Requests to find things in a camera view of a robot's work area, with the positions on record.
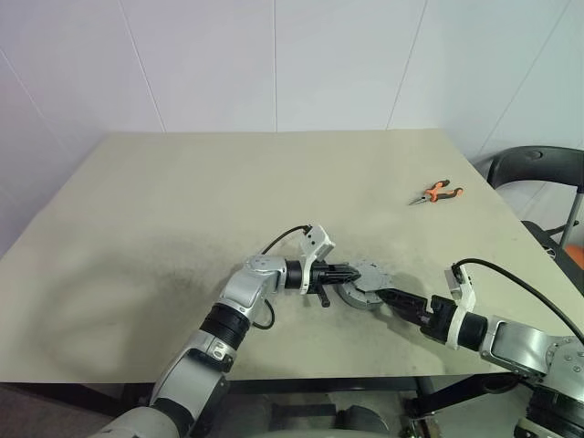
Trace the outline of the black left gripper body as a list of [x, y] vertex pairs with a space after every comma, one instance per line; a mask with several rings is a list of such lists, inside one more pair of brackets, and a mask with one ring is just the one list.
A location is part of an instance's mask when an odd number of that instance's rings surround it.
[[324, 288], [329, 265], [326, 262], [314, 262], [310, 268], [309, 293], [316, 295], [323, 308], [330, 307], [330, 301]]

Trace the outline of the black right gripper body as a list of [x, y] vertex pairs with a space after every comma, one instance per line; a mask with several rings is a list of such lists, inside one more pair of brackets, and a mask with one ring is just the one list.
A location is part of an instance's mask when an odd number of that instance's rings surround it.
[[432, 311], [422, 325], [422, 334], [436, 342], [445, 343], [457, 305], [449, 298], [432, 296], [430, 306]]

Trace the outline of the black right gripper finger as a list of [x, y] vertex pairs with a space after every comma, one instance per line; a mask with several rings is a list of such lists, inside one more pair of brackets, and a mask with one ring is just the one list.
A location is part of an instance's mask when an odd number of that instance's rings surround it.
[[427, 302], [425, 300], [393, 301], [388, 306], [398, 317], [416, 326], [423, 327], [428, 322]]
[[427, 311], [427, 299], [397, 288], [384, 288], [381, 290], [381, 300], [389, 307], [401, 312], [413, 314], [425, 314]]

